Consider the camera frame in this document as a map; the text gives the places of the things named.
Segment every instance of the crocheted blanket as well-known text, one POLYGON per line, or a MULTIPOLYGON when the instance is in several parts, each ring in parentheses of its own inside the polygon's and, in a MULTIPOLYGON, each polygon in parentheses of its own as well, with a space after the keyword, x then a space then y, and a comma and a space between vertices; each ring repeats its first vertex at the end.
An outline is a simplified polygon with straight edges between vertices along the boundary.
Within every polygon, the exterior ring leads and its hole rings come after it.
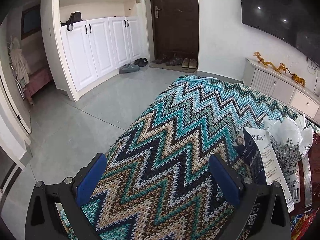
POLYGON ((105 240, 213 239, 234 208, 211 177, 208 159, 220 154, 250 177, 232 144, 243 126, 263 129, 266 115, 295 120, 300 114, 238 83, 178 78, 106 153, 106 171, 83 212, 105 240))

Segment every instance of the metal screw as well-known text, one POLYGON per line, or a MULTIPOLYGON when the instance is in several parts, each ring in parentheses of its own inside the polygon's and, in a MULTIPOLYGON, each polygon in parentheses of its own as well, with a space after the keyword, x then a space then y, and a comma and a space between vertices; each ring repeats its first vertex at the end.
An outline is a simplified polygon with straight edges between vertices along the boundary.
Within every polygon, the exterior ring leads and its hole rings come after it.
POLYGON ((280 182, 275 181, 273 184, 274 184, 276 187, 281 187, 280 182))
POLYGON ((252 183, 252 179, 246 177, 243 179, 243 181, 246 183, 246 184, 251 184, 252 183))
POLYGON ((71 177, 67 177, 64 179, 64 183, 65 184, 70 184, 72 182, 72 178, 71 177))
POLYGON ((36 182, 36 187, 41 187, 42 186, 42 181, 37 181, 36 182))

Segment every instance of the tile floor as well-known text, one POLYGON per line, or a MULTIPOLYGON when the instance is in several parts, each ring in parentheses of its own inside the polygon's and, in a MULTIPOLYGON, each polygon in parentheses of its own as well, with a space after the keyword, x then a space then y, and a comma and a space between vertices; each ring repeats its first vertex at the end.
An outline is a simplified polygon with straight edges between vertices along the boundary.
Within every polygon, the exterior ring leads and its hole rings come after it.
POLYGON ((17 240, 24 239, 28 204, 34 184, 60 183, 105 153, 156 96, 182 72, 141 68, 116 75, 77 102, 59 94, 53 84, 34 96, 31 109, 33 158, 18 176, 1 217, 17 240))

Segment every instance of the plastic bag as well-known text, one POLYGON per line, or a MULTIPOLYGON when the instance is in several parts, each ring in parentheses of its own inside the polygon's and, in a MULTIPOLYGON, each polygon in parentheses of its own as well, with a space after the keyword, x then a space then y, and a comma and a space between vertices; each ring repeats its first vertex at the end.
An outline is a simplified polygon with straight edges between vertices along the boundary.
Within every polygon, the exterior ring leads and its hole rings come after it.
POLYGON ((295 163, 305 156, 312 146, 313 129, 305 128, 305 116, 295 121, 286 117, 281 122, 263 118, 264 127, 270 133, 272 146, 279 161, 283 164, 295 163))

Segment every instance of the front door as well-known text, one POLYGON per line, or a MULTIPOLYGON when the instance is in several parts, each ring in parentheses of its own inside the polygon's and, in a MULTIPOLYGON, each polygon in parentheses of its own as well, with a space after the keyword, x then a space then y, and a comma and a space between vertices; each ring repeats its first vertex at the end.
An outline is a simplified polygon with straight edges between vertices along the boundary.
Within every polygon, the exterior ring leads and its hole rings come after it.
POLYGON ((198 59, 198 0, 151 0, 156 58, 198 59))

